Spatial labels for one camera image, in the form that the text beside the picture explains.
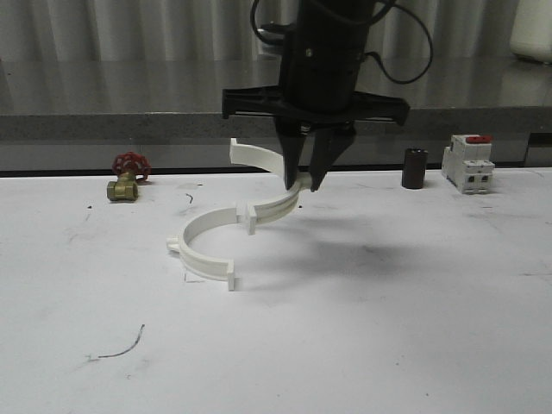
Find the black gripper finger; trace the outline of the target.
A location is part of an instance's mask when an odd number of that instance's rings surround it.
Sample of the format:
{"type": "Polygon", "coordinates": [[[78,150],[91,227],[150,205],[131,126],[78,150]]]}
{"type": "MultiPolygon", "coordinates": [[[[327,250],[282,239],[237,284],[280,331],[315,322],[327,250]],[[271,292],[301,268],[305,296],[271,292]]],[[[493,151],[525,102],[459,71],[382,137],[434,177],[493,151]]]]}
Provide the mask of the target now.
{"type": "Polygon", "coordinates": [[[337,159],[353,144],[356,136],[354,124],[345,123],[315,132],[310,159],[311,191],[317,191],[327,172],[337,159]]]}
{"type": "Polygon", "coordinates": [[[282,150],[285,188],[290,190],[297,179],[298,164],[307,133],[302,130],[300,121],[288,117],[276,117],[274,126],[282,150]]]}

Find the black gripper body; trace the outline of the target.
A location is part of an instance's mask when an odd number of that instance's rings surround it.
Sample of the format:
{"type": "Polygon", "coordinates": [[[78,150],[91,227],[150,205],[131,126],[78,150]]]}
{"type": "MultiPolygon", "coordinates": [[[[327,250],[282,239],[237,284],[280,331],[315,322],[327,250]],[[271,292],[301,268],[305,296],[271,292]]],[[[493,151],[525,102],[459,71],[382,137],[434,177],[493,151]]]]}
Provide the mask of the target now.
{"type": "Polygon", "coordinates": [[[370,26],[373,1],[302,1],[286,29],[279,82],[272,86],[225,89],[223,118],[258,115],[313,125],[383,120],[405,123],[402,98],[355,89],[370,26]]]}

